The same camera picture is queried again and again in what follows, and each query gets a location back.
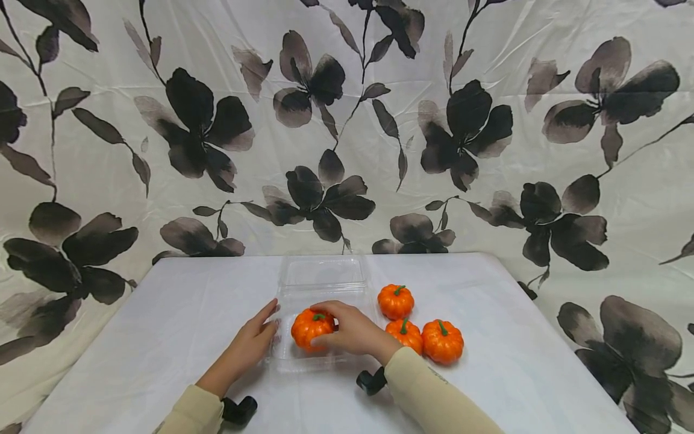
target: white tablecloth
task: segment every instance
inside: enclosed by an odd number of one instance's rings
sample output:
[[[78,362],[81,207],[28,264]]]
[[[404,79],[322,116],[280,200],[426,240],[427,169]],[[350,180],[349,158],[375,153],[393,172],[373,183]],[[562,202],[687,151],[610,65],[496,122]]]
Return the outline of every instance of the white tablecloth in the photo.
[[[275,295],[281,261],[161,260],[22,433],[151,433]],[[441,317],[461,329],[463,358],[434,368],[507,434],[635,433],[495,258],[392,255],[364,262],[374,290],[388,283],[412,289],[415,324]],[[420,433],[387,389],[367,397],[356,386],[359,371],[376,367],[364,360],[311,374],[259,367],[230,396],[238,402],[250,394],[259,403],[245,433]]]

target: right hand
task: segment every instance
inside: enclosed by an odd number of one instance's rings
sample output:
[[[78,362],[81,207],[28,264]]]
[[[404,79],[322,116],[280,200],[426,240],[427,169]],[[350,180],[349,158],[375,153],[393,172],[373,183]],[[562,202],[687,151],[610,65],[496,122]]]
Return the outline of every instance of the right hand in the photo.
[[[382,365],[403,345],[374,324],[361,310],[341,301],[314,304],[311,310],[330,313],[339,322],[339,331],[321,335],[311,341],[312,347],[341,349],[351,354],[369,354]]]

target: beige sleeve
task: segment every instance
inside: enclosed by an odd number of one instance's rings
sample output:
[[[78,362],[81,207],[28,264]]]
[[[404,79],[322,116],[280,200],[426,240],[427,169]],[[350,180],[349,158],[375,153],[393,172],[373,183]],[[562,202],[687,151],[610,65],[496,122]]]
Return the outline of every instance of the beige sleeve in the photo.
[[[217,395],[190,385],[154,434],[217,434],[222,410]]]
[[[411,348],[399,349],[393,355],[385,376],[395,402],[426,434],[503,434],[472,400]]]

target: fabric backdrop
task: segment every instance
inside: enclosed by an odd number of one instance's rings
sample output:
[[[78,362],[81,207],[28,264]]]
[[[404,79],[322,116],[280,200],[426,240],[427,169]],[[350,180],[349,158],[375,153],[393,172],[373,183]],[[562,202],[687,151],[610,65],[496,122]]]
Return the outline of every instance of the fabric backdrop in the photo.
[[[691,1],[0,9],[2,432],[156,260],[349,251],[496,255],[640,432],[694,432]]]

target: orange pumpkin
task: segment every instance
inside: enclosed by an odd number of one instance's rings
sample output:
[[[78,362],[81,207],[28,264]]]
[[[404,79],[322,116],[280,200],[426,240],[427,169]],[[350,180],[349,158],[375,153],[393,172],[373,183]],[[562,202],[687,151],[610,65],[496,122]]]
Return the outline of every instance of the orange pumpkin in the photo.
[[[420,356],[422,355],[422,334],[419,327],[409,322],[408,318],[392,321],[386,326],[386,332],[393,335],[401,344],[410,347]]]
[[[378,305],[383,315],[395,321],[412,313],[414,298],[404,285],[388,285],[378,294]]]
[[[291,326],[291,336],[296,345],[307,352],[322,351],[323,347],[311,347],[314,337],[335,331],[335,317],[327,312],[304,309]]]
[[[463,355],[463,335],[448,321],[436,319],[422,329],[424,354],[436,363],[451,365]]]

